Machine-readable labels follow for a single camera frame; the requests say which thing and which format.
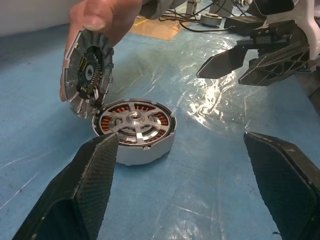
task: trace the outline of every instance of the silver metal plate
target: silver metal plate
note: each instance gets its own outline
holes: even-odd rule
[[[113,54],[104,34],[82,29],[76,35],[62,77],[66,99],[78,116],[86,119],[99,113],[113,81]]]

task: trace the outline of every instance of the finger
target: finger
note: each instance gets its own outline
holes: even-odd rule
[[[64,49],[64,56],[66,56],[70,46],[72,45],[72,43],[75,40],[75,37],[77,36],[79,30],[81,30],[83,28],[83,19],[84,19],[84,10],[85,10],[85,6],[86,6],[86,1],[84,0],[80,3],[78,3],[77,5],[73,6],[70,11],[69,11],[69,21],[70,21],[70,26],[69,26],[69,34],[66,40],[66,44],[65,44],[65,49]],[[66,66],[66,61],[63,58],[63,66]],[[60,95],[60,99],[62,102],[66,101],[66,93],[65,93],[65,86],[64,86],[64,78],[61,75],[60,78],[60,91],[59,91],[59,95]]]
[[[123,25],[118,26],[117,24],[113,24],[109,32],[105,32],[107,35],[109,35],[109,33],[112,33],[112,35],[110,35],[109,37],[110,45],[112,48],[115,45],[117,45],[121,39],[124,38],[124,36],[127,34],[127,32],[129,32],[129,30],[133,26],[133,24],[134,24],[133,21],[124,26]]]
[[[83,26],[90,31],[108,32],[114,16],[113,0],[87,0]]]

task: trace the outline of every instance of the blue table surface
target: blue table surface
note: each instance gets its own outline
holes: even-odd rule
[[[0,39],[0,239],[18,230],[48,183],[95,134],[59,99],[68,27]],[[169,154],[116,165],[99,240],[279,240],[257,187],[245,131],[295,143],[320,167],[320,121],[291,77],[238,85],[244,67],[197,79],[205,60],[239,36],[182,31],[164,41],[128,34],[115,47],[107,102],[146,98],[173,110]]]

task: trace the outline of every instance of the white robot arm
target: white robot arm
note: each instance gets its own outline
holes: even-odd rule
[[[249,49],[259,58],[249,61],[249,69],[238,80],[242,85],[268,86],[296,72],[313,72],[320,54],[320,28],[315,17],[320,0],[255,0],[266,15],[262,27],[250,38],[212,56],[199,70],[199,78],[219,79],[243,66]]]

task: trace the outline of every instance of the cable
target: cable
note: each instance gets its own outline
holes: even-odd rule
[[[203,12],[204,10],[206,10],[207,8],[210,8],[212,5],[216,4],[218,2],[218,0],[212,0],[212,3],[209,4],[208,6],[206,6],[205,8],[201,9],[200,11],[197,11],[193,16],[197,16],[199,13]]]
[[[235,5],[235,6],[240,10],[240,12],[241,12],[240,17],[241,17],[242,15],[247,16],[247,15],[246,15],[246,12],[243,11],[243,10],[238,6],[238,4],[235,3],[234,0],[231,0],[231,2],[233,3],[233,5]]]
[[[189,19],[189,18],[196,17],[195,14],[191,15],[188,13],[178,13],[176,9],[174,9],[174,10],[168,9],[167,11],[171,14],[178,15],[181,18]]]
[[[215,14],[217,12],[219,12],[221,9],[225,10],[227,13],[231,14],[232,16],[236,17],[236,15],[234,15],[231,11],[229,11],[228,9],[224,8],[224,5],[226,4],[227,0],[224,0],[223,4],[220,6],[218,3],[216,3],[216,5],[219,7],[219,9],[217,11],[215,11]]]
[[[191,29],[185,25],[183,25],[183,21],[179,21],[179,24],[186,30],[189,30],[190,32],[194,32],[194,33],[213,33],[213,32],[223,32],[223,31],[227,31],[231,28],[233,28],[233,26],[228,27],[228,28],[222,28],[222,29],[214,29],[214,30],[195,30],[195,29]]]
[[[190,22],[190,23],[199,23],[199,20],[195,16],[190,15],[189,17],[185,17],[182,14],[177,13],[176,9],[174,9],[174,11],[168,10],[168,12],[165,12],[164,14],[162,14],[159,17],[159,21],[160,22],[165,22],[165,21],[184,21],[184,22]]]

